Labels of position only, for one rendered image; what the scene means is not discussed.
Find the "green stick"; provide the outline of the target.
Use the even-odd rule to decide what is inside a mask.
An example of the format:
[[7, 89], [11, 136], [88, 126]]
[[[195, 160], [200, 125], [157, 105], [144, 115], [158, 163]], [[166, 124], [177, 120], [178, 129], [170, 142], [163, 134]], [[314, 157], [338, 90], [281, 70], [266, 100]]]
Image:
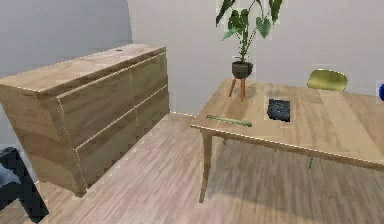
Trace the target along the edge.
[[248, 121], [242, 121], [242, 120], [233, 119], [233, 118], [220, 117], [220, 116], [216, 116], [216, 115], [206, 115], [206, 119], [217, 120], [217, 121], [241, 125], [241, 126], [245, 126], [245, 127], [252, 127], [253, 126], [252, 123], [248, 122]]

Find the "black pot on orange legs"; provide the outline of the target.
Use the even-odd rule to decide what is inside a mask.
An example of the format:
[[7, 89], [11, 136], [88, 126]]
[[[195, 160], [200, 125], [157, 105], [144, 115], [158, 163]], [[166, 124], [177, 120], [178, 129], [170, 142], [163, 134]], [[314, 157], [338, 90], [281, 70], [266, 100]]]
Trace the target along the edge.
[[228, 94], [229, 97], [232, 96], [236, 81], [240, 80], [240, 98], [241, 100], [244, 100], [246, 79], [251, 75], [252, 70], [253, 64], [251, 62], [235, 61], [232, 63], [232, 74], [234, 78], [232, 79], [230, 91]]

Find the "black square object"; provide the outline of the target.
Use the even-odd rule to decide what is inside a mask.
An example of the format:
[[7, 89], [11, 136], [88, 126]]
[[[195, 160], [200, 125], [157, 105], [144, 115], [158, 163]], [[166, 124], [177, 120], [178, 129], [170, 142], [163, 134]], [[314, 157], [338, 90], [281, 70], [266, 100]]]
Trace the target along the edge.
[[272, 120], [290, 121], [290, 102], [285, 100], [270, 99], [267, 115]]

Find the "wooden chest of drawers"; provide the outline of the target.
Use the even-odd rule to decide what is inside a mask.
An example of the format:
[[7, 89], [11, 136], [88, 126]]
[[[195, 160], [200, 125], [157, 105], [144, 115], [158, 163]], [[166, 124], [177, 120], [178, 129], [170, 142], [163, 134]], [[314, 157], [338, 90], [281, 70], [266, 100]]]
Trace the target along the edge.
[[0, 78], [41, 182], [83, 196], [169, 113], [164, 47], [129, 44]]

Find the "green house plant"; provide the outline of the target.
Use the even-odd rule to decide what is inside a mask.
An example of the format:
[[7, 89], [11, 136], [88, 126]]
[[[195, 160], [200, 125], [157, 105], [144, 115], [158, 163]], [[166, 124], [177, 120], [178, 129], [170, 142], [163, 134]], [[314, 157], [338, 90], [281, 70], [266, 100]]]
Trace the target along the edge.
[[[219, 12], [215, 18], [215, 25], [218, 26], [222, 18], [227, 12], [230, 12], [227, 20], [227, 31], [223, 39], [228, 39], [236, 36], [239, 39], [239, 56], [240, 62], [246, 61], [246, 56], [249, 53], [249, 48], [259, 33], [265, 39], [272, 29], [272, 26], [278, 21], [280, 9], [283, 0], [268, 0], [268, 7], [263, 7], [264, 0], [252, 0], [248, 8], [235, 9], [234, 4], [237, 0], [222, 0]], [[261, 15], [255, 18], [255, 27], [250, 29], [250, 12], [254, 6], [259, 6]]]

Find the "wooden table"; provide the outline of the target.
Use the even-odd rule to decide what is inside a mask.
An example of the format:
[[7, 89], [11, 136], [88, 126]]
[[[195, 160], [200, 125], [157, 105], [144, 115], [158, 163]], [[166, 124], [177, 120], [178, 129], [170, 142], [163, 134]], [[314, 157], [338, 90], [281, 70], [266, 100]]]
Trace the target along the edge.
[[[231, 83], [222, 81], [190, 123], [203, 139], [200, 201], [207, 190], [214, 136], [384, 172], [384, 103], [375, 96], [248, 81], [241, 100], [240, 87], [228, 96]], [[289, 122], [268, 117], [270, 99], [290, 102]]]

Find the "olive green chair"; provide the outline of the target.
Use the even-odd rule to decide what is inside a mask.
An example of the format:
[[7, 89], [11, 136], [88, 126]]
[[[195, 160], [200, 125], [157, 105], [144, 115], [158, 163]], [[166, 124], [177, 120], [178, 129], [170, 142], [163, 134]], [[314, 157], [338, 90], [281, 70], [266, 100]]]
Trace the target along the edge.
[[316, 69], [311, 72], [307, 86], [313, 89], [344, 91], [348, 79], [345, 74], [333, 70]]

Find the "black frame object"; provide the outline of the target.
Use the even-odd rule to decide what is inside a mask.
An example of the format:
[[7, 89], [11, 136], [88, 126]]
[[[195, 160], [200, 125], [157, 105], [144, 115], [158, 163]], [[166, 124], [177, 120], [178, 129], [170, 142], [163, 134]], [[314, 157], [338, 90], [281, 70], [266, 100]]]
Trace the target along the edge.
[[16, 199], [35, 224], [49, 214], [19, 151], [7, 147], [0, 150], [0, 211]]

